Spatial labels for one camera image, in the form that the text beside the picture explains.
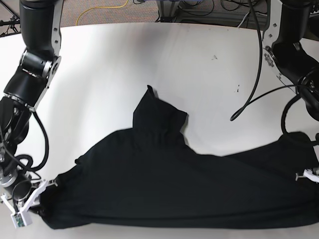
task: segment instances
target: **floor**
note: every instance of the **floor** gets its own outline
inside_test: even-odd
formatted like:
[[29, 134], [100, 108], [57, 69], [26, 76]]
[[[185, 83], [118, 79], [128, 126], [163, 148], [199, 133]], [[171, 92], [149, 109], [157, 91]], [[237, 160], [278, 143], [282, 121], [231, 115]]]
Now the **floor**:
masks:
[[[3, 0], [13, 10], [19, 12], [19, 0]], [[226, 11], [222, 8], [221, 0], [213, 0], [214, 11]], [[228, 9], [236, 7], [236, 4], [224, 1], [224, 6]], [[78, 16], [85, 10], [94, 6], [113, 6], [122, 5], [125, 0], [64, 0], [63, 14], [61, 26], [75, 26]], [[210, 11], [213, 4], [211, 0], [203, 0], [199, 6], [195, 8]], [[256, 10], [266, 12], [266, 3], [262, 0]], [[236, 11], [248, 12], [247, 7], [241, 6]], [[9, 20], [10, 13], [0, 5], [0, 20]], [[118, 23], [118, 22], [154, 22], [158, 17], [157, 3], [154, 0], [148, 0], [143, 4], [134, 4], [133, 0], [129, 0], [124, 8], [119, 9], [94, 9], [83, 14], [79, 20], [79, 25], [101, 24], [101, 23]], [[0, 27], [0, 34], [6, 31], [7, 27]]]

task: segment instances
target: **cable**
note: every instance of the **cable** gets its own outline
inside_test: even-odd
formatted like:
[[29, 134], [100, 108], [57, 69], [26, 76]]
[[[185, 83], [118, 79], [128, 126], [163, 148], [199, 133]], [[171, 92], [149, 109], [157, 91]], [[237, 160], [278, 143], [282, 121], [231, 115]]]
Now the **cable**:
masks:
[[158, 16], [158, 18], [155, 20], [155, 22], [159, 22], [160, 20], [160, 11], [158, 11], [158, 13], [159, 13], [159, 16]]
[[39, 126], [40, 126], [40, 128], [41, 128], [41, 130], [42, 130], [42, 133], [43, 133], [43, 136], [44, 136], [44, 141], [45, 141], [44, 157], [43, 157], [42, 162], [41, 162], [38, 166], [33, 167], [33, 168], [31, 168], [31, 167], [29, 167], [29, 166], [26, 166], [26, 165], [24, 165], [23, 163], [20, 162], [20, 160], [22, 159], [23, 155], [22, 155], [22, 156], [21, 156], [21, 155], [17, 156], [17, 157], [19, 158], [19, 159], [18, 159], [18, 158], [14, 157], [14, 156], [10, 153], [10, 151], [7, 149], [7, 147], [6, 147], [6, 145], [5, 145], [5, 140], [4, 140], [4, 136], [3, 136], [3, 132], [2, 132], [2, 128], [1, 128], [1, 127], [0, 127], [0, 136], [1, 136], [2, 144], [3, 144], [3, 148], [4, 148], [5, 152], [6, 152], [6, 154], [9, 155], [9, 157], [10, 157], [11, 159], [13, 159], [22, 169], [24, 169], [25, 171], [33, 172], [36, 176], [38, 176], [39, 178], [41, 178], [40, 175], [38, 175], [38, 174], [36, 173], [36, 171], [42, 169], [42, 168], [45, 166], [45, 164], [47, 163], [47, 160], [48, 160], [48, 157], [49, 157], [49, 139], [48, 139], [48, 136], [47, 136], [47, 134], [46, 134], [45, 128], [44, 128], [44, 126], [43, 126], [41, 120], [39, 119], [37, 113], [36, 113], [36, 112], [33, 112], [33, 116], [34, 116], [34, 118], [36, 119], [36, 121], [38, 122], [38, 124], [39, 124]]
[[85, 10], [84, 12], [82, 12], [82, 13], [79, 15], [78, 19], [76, 20], [75, 25], [77, 26], [80, 17], [81, 17], [83, 14], [85, 14], [86, 12], [90, 11], [90, 10], [93, 10], [93, 9], [96, 9], [96, 8], [122, 8], [122, 7], [125, 7], [125, 6], [128, 4], [128, 2], [129, 2], [129, 0], [126, 0], [126, 3], [124, 3], [124, 4], [121, 5], [121, 6], [94, 6], [94, 7], [91, 7], [91, 8], [89, 8], [89, 9]]
[[6, 29], [6, 32], [5, 32], [5, 34], [8, 34], [8, 32], [9, 32], [9, 29], [10, 29], [10, 26], [8, 26], [8, 28]]
[[238, 8], [240, 8], [240, 5], [238, 4], [237, 7], [235, 7], [234, 9], [227, 9], [225, 6], [224, 6], [224, 3], [223, 3], [223, 0], [220, 0], [220, 5], [223, 9], [225, 9], [226, 11], [235, 11], [237, 10]]
[[[223, 1], [233, 2], [233, 3], [236, 3], [236, 4], [240, 5], [240, 6], [249, 7], [249, 5], [246, 5], [246, 3], [244, 3], [244, 2], [237, 2], [235, 0], [223, 0]], [[258, 4], [259, 1], [260, 0], [252, 1], [252, 3], [254, 3], [253, 6]], [[265, 12], [260, 12], [260, 11], [256, 11], [256, 10], [255, 10], [255, 13], [259, 13], [259, 14], [262, 14], [262, 15], [267, 15], [267, 13], [265, 13]]]
[[186, 1], [182, 1], [182, 2], [183, 2], [183, 4], [185, 4], [185, 5], [189, 6], [189, 7], [194, 7], [194, 6], [198, 6], [201, 3], [203, 3], [203, 0], [202, 1], [198, 1], [196, 4], [189, 4]]
[[244, 106], [242, 108], [240, 108], [240, 110], [233, 114], [230, 118], [230, 121], [235, 120], [244, 110], [245, 108], [248, 106], [249, 102], [251, 101], [251, 99], [253, 98], [255, 91], [257, 89], [258, 83], [259, 83], [259, 79], [260, 79], [260, 74], [261, 74], [261, 67], [262, 67], [262, 63], [263, 63], [263, 43], [262, 43], [262, 38], [261, 38], [261, 33], [260, 33], [260, 26], [258, 23], [258, 19], [254, 10], [254, 7], [251, 3], [251, 0], [248, 0], [248, 4], [250, 7], [250, 11], [253, 15], [255, 24], [256, 24], [256, 28], [257, 28], [257, 34], [258, 34], [258, 41], [259, 41], [259, 65], [258, 65], [258, 72], [257, 72], [257, 77], [256, 77], [256, 81], [255, 81], [255, 85], [253, 87], [252, 92], [250, 93], [250, 96], [248, 97], [246, 103], [244, 104]]
[[[284, 88], [290, 88], [290, 87], [297, 87], [297, 88], [305, 88], [305, 89], [309, 89], [311, 90], [312, 92], [316, 93], [317, 96], [319, 96], [319, 92], [318, 92], [318, 89], [315, 89], [315, 88], [311, 88], [311, 87], [308, 87], [308, 86], [304, 86], [304, 85], [286, 85], [286, 86], [281, 86], [281, 87], [278, 87], [278, 88], [275, 88], [273, 90], [270, 90], [266, 93], [263, 93], [262, 95], [256, 97], [255, 99], [253, 99], [252, 101], [249, 102], [248, 105], [250, 105], [251, 103], [254, 103], [256, 100], [272, 93], [272, 92], [275, 92], [277, 90], [281, 90], [281, 89], [284, 89]], [[300, 141], [296, 141], [294, 140], [293, 138], [291, 138], [289, 136], [289, 133], [287, 132], [286, 130], [286, 116], [287, 116], [287, 113], [288, 113], [288, 110], [290, 109], [290, 107], [300, 99], [300, 94], [297, 94], [294, 98], [292, 98], [285, 106], [284, 108], [284, 111], [283, 111], [283, 114], [282, 114], [282, 117], [281, 117], [281, 130], [283, 132], [283, 135], [292, 143], [295, 143], [297, 145], [300, 145], [302, 147], [314, 147], [315, 145], [318, 145], [319, 142], [318, 141], [311, 141], [311, 142], [308, 142], [308, 143], [305, 143], [305, 142], [300, 142]]]
[[244, 16], [243, 20], [239, 23], [239, 25], [237, 26], [238, 28], [240, 28], [240, 26], [245, 22], [249, 14], [250, 14], [250, 11]]
[[250, 18], [250, 14], [248, 14], [248, 17], [247, 17], [246, 29], [248, 28], [249, 18]]
[[45, 151], [44, 151], [43, 160], [38, 166], [32, 168], [33, 172], [34, 172], [34, 171], [39, 171], [40, 169], [42, 169], [45, 166], [45, 164], [47, 163], [47, 161], [48, 161], [48, 157], [49, 157], [49, 139], [48, 139], [48, 135], [46, 134], [45, 128], [44, 128], [41, 120], [39, 119], [38, 114], [35, 111], [33, 112], [33, 116], [34, 116], [35, 120], [38, 122], [38, 124], [39, 124], [39, 126], [40, 126], [40, 128], [42, 130], [42, 133], [43, 133], [43, 136], [44, 136], [44, 142], [45, 142]]
[[133, 3], [134, 3], [135, 5], [139, 5], [139, 4], [142, 4], [143, 2], [136, 3], [135, 0], [133, 0]]
[[212, 2], [213, 2], [213, 8], [212, 8], [212, 10], [211, 10], [209, 13], [204, 14], [204, 15], [197, 15], [197, 14], [194, 14], [194, 13], [190, 13], [190, 12], [188, 12], [188, 11], [182, 9], [180, 6], [178, 6], [178, 9], [180, 9], [180, 10], [182, 10], [183, 12], [186, 12], [186, 13], [188, 13], [188, 14], [190, 14], [190, 15], [193, 15], [193, 16], [207, 16], [207, 15], [210, 15], [210, 14], [214, 11], [214, 8], [215, 8], [214, 0], [212, 0]]
[[316, 145], [319, 145], [319, 142], [317, 140], [315, 141], [310, 141], [308, 143], [306, 142], [301, 142], [300, 140], [295, 140], [293, 138], [291, 138], [289, 136], [289, 133], [287, 132], [286, 130], [286, 117], [287, 117], [287, 113], [288, 113], [288, 110], [290, 109], [290, 107], [296, 103], [299, 99], [300, 99], [300, 94], [297, 94], [295, 97], [293, 97], [285, 106], [284, 108], [284, 111], [283, 111], [283, 114], [281, 116], [281, 130], [283, 132], [283, 135], [292, 143], [294, 144], [297, 144], [301, 147], [314, 147]]
[[[28, 161], [28, 163], [26, 164], [26, 167], [31, 167], [33, 165], [33, 159], [30, 155], [27, 154], [21, 154], [15, 157], [16, 159], [18, 159], [19, 161], [26, 159]], [[17, 166], [17, 163], [14, 160], [11, 160], [11, 162], [9, 163], [9, 165], [3, 170], [3, 174], [4, 175], [8, 175], [10, 174], [10, 172], [15, 169]]]
[[308, 87], [308, 86], [304, 86], [304, 85], [286, 85], [286, 86], [280, 86], [278, 88], [275, 88], [273, 90], [270, 90], [270, 91], [267, 91], [266, 93], [263, 93], [262, 95], [256, 97], [255, 99], [253, 99], [252, 101], [249, 102], [249, 104], [247, 106], [249, 106], [250, 104], [254, 103], [256, 100], [259, 100], [260, 98], [272, 93], [272, 92], [275, 92], [275, 91], [278, 91], [278, 90], [281, 90], [281, 89], [284, 89], [284, 88], [290, 88], [290, 87], [301, 87], [301, 88], [306, 88], [306, 89], [309, 89], [309, 90], [312, 90], [314, 93], [316, 93], [318, 96], [319, 96], [319, 92], [317, 91], [317, 89], [314, 89], [314, 88], [311, 88], [311, 87]]

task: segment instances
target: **table surface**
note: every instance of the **table surface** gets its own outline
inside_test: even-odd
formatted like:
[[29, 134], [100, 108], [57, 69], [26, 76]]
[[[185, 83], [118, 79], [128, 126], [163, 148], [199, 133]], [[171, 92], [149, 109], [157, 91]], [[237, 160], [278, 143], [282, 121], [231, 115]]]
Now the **table surface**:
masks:
[[[133, 111], [147, 89], [188, 112], [184, 135], [198, 153], [226, 155], [277, 140], [280, 118], [294, 96], [289, 89], [250, 105], [235, 121], [230, 116], [249, 96], [258, 67], [255, 30], [232, 27], [125, 23], [67, 27], [62, 31], [62, 63], [38, 107], [49, 136], [50, 155], [40, 171], [46, 179], [73, 167], [74, 160], [115, 130], [132, 126]], [[319, 43], [302, 40], [319, 60]], [[0, 39], [0, 90], [14, 74], [25, 48], [21, 35]], [[282, 83], [263, 64], [256, 96]], [[288, 113], [287, 129], [302, 130], [312, 139], [319, 124], [297, 102]], [[44, 140], [34, 118], [18, 153], [29, 153], [36, 164]], [[34, 216], [34, 224], [15, 231], [9, 211], [0, 205], [1, 236], [10, 238], [315, 238], [312, 225], [279, 230], [146, 229], [88, 225], [52, 231]]]

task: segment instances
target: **black cloth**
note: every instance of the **black cloth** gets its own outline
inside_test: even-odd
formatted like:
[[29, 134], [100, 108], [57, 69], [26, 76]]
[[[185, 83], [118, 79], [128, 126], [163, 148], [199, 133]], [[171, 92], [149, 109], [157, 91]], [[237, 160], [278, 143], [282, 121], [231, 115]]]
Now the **black cloth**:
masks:
[[43, 220], [53, 229], [89, 223], [265, 229], [319, 221], [318, 185], [295, 181], [296, 172], [318, 167], [313, 148], [281, 137], [225, 157], [199, 155], [180, 133], [186, 116], [148, 86], [133, 128], [98, 142], [58, 175], [56, 190], [45, 191]]

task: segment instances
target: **black cable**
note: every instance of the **black cable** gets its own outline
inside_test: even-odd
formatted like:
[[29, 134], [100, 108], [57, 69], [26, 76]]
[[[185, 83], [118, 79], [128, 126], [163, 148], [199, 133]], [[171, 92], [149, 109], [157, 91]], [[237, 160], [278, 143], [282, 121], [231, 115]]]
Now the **black cable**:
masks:
[[45, 128], [44, 128], [41, 120], [39, 119], [38, 114], [35, 111], [33, 112], [33, 116], [34, 116], [35, 120], [38, 122], [38, 124], [39, 124], [39, 126], [40, 126], [40, 128], [42, 130], [42, 133], [43, 133], [43, 136], [44, 136], [44, 143], [45, 143], [45, 151], [44, 151], [44, 157], [43, 157], [42, 162], [38, 166], [32, 168], [33, 172], [35, 172], [35, 171], [39, 171], [40, 169], [42, 169], [45, 166], [45, 164], [47, 163], [47, 161], [48, 161], [48, 157], [49, 157], [49, 139], [48, 139], [48, 135], [46, 134]]
[[250, 13], [251, 13], [251, 11], [249, 11], [248, 16], [246, 18], [246, 20], [247, 20], [246, 28], [248, 28]]
[[234, 9], [227, 9], [225, 6], [224, 6], [224, 3], [223, 3], [223, 0], [220, 0], [220, 5], [223, 9], [225, 9], [226, 11], [235, 11], [237, 10], [238, 8], [240, 8], [240, 5], [238, 4], [237, 7], [235, 7]]
[[[281, 89], [284, 89], [284, 88], [290, 88], [290, 87], [297, 87], [297, 88], [309, 89], [309, 90], [311, 90], [313, 93], [315, 93], [315, 94], [317, 94], [317, 95], [319, 96], [319, 92], [318, 92], [317, 89], [314, 89], [314, 88], [311, 88], [311, 87], [308, 87], [308, 86], [304, 86], [304, 85], [286, 85], [286, 86], [281, 86], [281, 87], [275, 88], [275, 89], [270, 90], [270, 91], [268, 91], [268, 92], [266, 92], [266, 93], [263, 93], [262, 95], [256, 97], [256, 98], [253, 99], [252, 101], [250, 101], [248, 105], [250, 105], [251, 103], [254, 103], [256, 100], [258, 100], [258, 99], [260, 99], [260, 98], [262, 98], [262, 97], [264, 97], [264, 96], [266, 96], [266, 95], [268, 95], [268, 94], [270, 94], [270, 93], [272, 93], [272, 92], [275, 92], [275, 91], [277, 91], [277, 90], [281, 90]], [[300, 145], [300, 146], [303, 146], [303, 147], [313, 147], [313, 146], [315, 146], [315, 145], [318, 145], [319, 142], [318, 142], [318, 141], [311, 141], [311, 142], [305, 143], [305, 142], [296, 141], [296, 140], [292, 139], [292, 138], [289, 136], [289, 133], [288, 133], [287, 130], [286, 130], [286, 116], [287, 116], [287, 112], [288, 112], [289, 108], [290, 108], [297, 100], [299, 100], [299, 99], [300, 99], [300, 95], [297, 94], [297, 95], [296, 95], [293, 99], [291, 99], [291, 100], [288, 102], [288, 104], [285, 106], [284, 111], [283, 111], [283, 114], [282, 114], [282, 118], [281, 118], [281, 129], [282, 129], [283, 135], [284, 135], [290, 142], [293, 142], [293, 143], [295, 143], [295, 144], [297, 144], [297, 145]]]
[[158, 13], [159, 13], [159, 16], [158, 16], [158, 18], [155, 20], [155, 22], [159, 22], [159, 19], [160, 19], [160, 11], [158, 11]]
[[17, 28], [15, 26], [12, 26], [11, 29], [14, 31], [14, 32], [18, 32]]
[[212, 2], [213, 2], [213, 8], [212, 8], [212, 10], [211, 10], [209, 13], [204, 14], [204, 15], [197, 15], [197, 14], [194, 14], [194, 13], [190, 13], [190, 12], [188, 12], [188, 11], [182, 9], [180, 6], [178, 6], [178, 9], [180, 9], [180, 10], [182, 10], [183, 12], [186, 12], [186, 13], [188, 13], [188, 14], [190, 14], [190, 15], [193, 15], [193, 16], [207, 16], [207, 15], [210, 15], [210, 14], [214, 11], [214, 8], [215, 8], [214, 0], [212, 0]]
[[10, 26], [8, 26], [8, 28], [6, 29], [6, 32], [5, 32], [5, 34], [8, 34], [8, 32], [9, 32], [9, 29], [10, 29]]
[[[31, 166], [33, 165], [33, 159], [30, 155], [21, 154], [16, 156], [15, 158], [18, 159], [19, 161], [26, 159], [28, 161], [28, 163], [26, 164], [27, 168], [31, 168]], [[3, 170], [3, 174], [8, 175], [13, 169], [16, 168], [16, 166], [17, 166], [17, 163], [14, 160], [11, 160], [9, 165]]]
[[133, 0], [133, 3], [134, 3], [135, 5], [139, 5], [139, 4], [142, 4], [143, 2], [136, 3], [135, 0]]
[[186, 1], [182, 1], [182, 2], [183, 2], [183, 4], [185, 4], [185, 5], [189, 6], [189, 7], [194, 7], [194, 6], [200, 5], [200, 4], [203, 2], [203, 0], [202, 0], [202, 1], [198, 1], [198, 2], [195, 3], [195, 4], [189, 4], [189, 3], [187, 3]]
[[287, 117], [287, 113], [288, 113], [288, 110], [290, 109], [290, 107], [296, 103], [299, 99], [300, 99], [300, 94], [297, 94], [295, 97], [293, 97], [285, 106], [284, 108], [284, 111], [283, 111], [283, 114], [281, 116], [281, 130], [283, 132], [283, 135], [292, 143], [294, 144], [297, 144], [301, 147], [314, 147], [316, 145], [319, 145], [319, 142], [318, 141], [310, 141], [308, 143], [306, 142], [301, 142], [300, 140], [295, 140], [293, 138], [291, 138], [289, 136], [289, 133], [287, 132], [286, 130], [286, 117]]
[[259, 65], [258, 65], [258, 72], [257, 72], [257, 77], [256, 77], [256, 81], [255, 81], [255, 85], [253, 87], [252, 92], [250, 93], [250, 96], [248, 97], [246, 103], [244, 104], [244, 106], [242, 108], [240, 108], [240, 110], [233, 114], [230, 118], [230, 121], [235, 120], [244, 110], [245, 108], [249, 105], [249, 102], [251, 101], [251, 99], [253, 98], [255, 91], [257, 89], [258, 83], [259, 83], [259, 79], [260, 79], [260, 74], [261, 74], [261, 67], [262, 67], [262, 63], [263, 63], [263, 43], [262, 43], [262, 37], [261, 37], [261, 33], [260, 33], [260, 26], [258, 23], [258, 19], [254, 10], [254, 7], [251, 3], [251, 0], [248, 0], [249, 6], [250, 6], [250, 11], [253, 15], [255, 24], [256, 24], [256, 28], [257, 28], [257, 34], [258, 34], [258, 41], [259, 41]]
[[281, 90], [281, 89], [284, 89], [284, 88], [290, 88], [290, 87], [300, 87], [300, 88], [306, 88], [306, 89], [309, 89], [309, 90], [312, 90], [314, 93], [316, 93], [318, 96], [319, 96], [319, 92], [314, 89], [314, 88], [311, 88], [311, 87], [308, 87], [308, 86], [304, 86], [304, 85], [286, 85], [286, 86], [280, 86], [278, 88], [275, 88], [273, 90], [270, 90], [270, 91], [267, 91], [266, 93], [263, 93], [262, 95], [256, 97], [255, 99], [253, 99], [252, 101], [249, 102], [249, 104], [247, 106], [249, 106], [251, 103], [254, 103], [256, 100], [259, 100], [260, 98], [272, 93], [272, 92], [275, 92], [275, 91], [278, 91], [278, 90]]
[[[236, 3], [236, 4], [240, 5], [240, 6], [249, 7], [249, 5], [246, 5], [246, 3], [244, 3], [244, 2], [237, 2], [235, 0], [223, 0], [223, 1], [233, 2], [233, 3]], [[253, 3], [254, 3], [253, 6], [255, 6], [256, 4], [259, 3], [259, 0], [254, 1]], [[260, 14], [267, 15], [266, 12], [261, 12], [261, 11], [256, 11], [256, 10], [255, 10], [255, 13], [260, 13]]]
[[41, 128], [41, 130], [42, 130], [42, 133], [43, 133], [43, 136], [44, 136], [44, 141], [45, 141], [44, 157], [43, 157], [42, 162], [41, 162], [38, 166], [33, 167], [33, 168], [28, 167], [28, 166], [24, 165], [23, 163], [21, 163], [19, 159], [17, 159], [16, 157], [14, 157], [14, 156], [10, 153], [10, 151], [7, 149], [7, 147], [6, 147], [6, 145], [5, 145], [5, 140], [4, 140], [4, 136], [3, 136], [3, 132], [2, 132], [1, 127], [0, 127], [0, 136], [1, 136], [1, 139], [2, 139], [2, 143], [3, 143], [3, 148], [4, 148], [5, 152], [6, 152], [6, 154], [9, 155], [9, 157], [10, 157], [11, 159], [13, 159], [22, 169], [24, 169], [24, 170], [26, 170], [26, 171], [29, 171], [29, 172], [33, 172], [36, 176], [38, 176], [39, 178], [41, 178], [40, 175], [38, 175], [38, 174], [36, 173], [36, 171], [38, 171], [38, 170], [40, 170], [41, 168], [43, 168], [43, 167], [45, 166], [45, 164], [47, 163], [47, 160], [48, 160], [48, 157], [49, 157], [49, 139], [48, 139], [48, 136], [47, 136], [47, 134], [46, 134], [45, 128], [44, 128], [44, 126], [43, 126], [41, 120], [39, 119], [37, 113], [36, 113], [36, 112], [33, 112], [33, 116], [34, 116], [34, 118], [36, 119], [36, 121], [38, 122], [38, 124], [39, 124], [39, 126], [40, 126], [40, 128]]

